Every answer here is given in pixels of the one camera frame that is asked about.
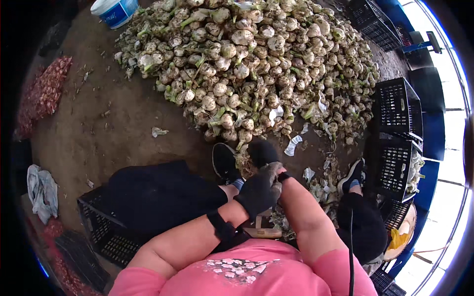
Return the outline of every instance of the black cable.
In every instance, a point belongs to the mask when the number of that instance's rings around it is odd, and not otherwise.
[[[349,296],[354,296],[354,255],[352,253],[352,216],[353,212],[351,209],[351,224],[349,225],[349,270],[350,270],[350,278],[349,278]]]

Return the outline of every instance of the concrete floor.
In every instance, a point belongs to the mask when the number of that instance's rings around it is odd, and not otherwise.
[[[202,132],[190,127],[182,116],[182,109],[152,89],[154,79],[144,80],[135,74],[129,82],[124,78],[125,72],[113,61],[114,40],[124,28],[109,30],[105,23],[99,23],[99,19],[91,15],[89,6],[79,13],[61,47],[65,55],[73,57],[73,64],[64,83],[59,110],[38,123],[32,138],[34,162],[50,171],[59,185],[61,221],[65,227],[80,232],[84,232],[84,227],[76,199],[90,191],[87,179],[96,188],[120,168],[176,159],[186,160],[190,169],[204,178],[215,179],[212,145],[204,141]],[[371,47],[374,60],[380,65],[382,80],[406,76],[408,67],[395,52],[386,54]],[[93,72],[82,85],[83,75],[91,68]],[[108,110],[110,115],[102,117]],[[293,129],[301,130],[302,123],[298,117]],[[169,133],[153,138],[154,126],[167,129]],[[302,137],[308,141],[308,148],[303,151],[299,144],[293,157],[283,154],[288,138],[269,137],[278,147],[285,167],[299,180],[307,167],[322,174],[319,168],[326,156],[320,149],[330,151],[329,140],[319,138],[311,126]],[[344,174],[347,166],[361,156],[363,143],[350,147],[338,143],[337,147]],[[119,271],[112,264],[104,265],[113,276]]]

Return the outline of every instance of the black sneaker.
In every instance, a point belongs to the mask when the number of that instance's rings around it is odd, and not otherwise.
[[[337,184],[337,190],[339,191],[340,194],[346,194],[347,192],[349,192],[349,187],[352,181],[354,180],[359,181],[360,186],[362,186],[365,180],[364,165],[365,165],[364,158],[359,159],[352,165],[347,176],[343,178],[341,181],[339,181],[339,183]]]
[[[229,185],[242,176],[236,168],[235,151],[224,143],[217,143],[212,148],[212,166],[219,176],[222,185]]]

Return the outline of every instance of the yellow plastic bag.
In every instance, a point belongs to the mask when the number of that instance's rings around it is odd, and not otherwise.
[[[404,233],[402,235],[399,234],[398,229],[392,229],[392,241],[390,242],[390,245],[388,246],[389,250],[392,249],[397,249],[404,243],[406,243],[409,239],[408,233]]]

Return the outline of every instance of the black glove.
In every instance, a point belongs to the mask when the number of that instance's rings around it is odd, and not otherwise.
[[[283,167],[281,162],[272,162],[262,167],[250,177],[234,199],[247,211],[249,220],[276,205],[282,192],[282,184],[277,181],[277,170]]]
[[[275,148],[269,141],[254,139],[249,143],[247,151],[254,166],[258,168],[261,168],[268,163],[280,161]]]

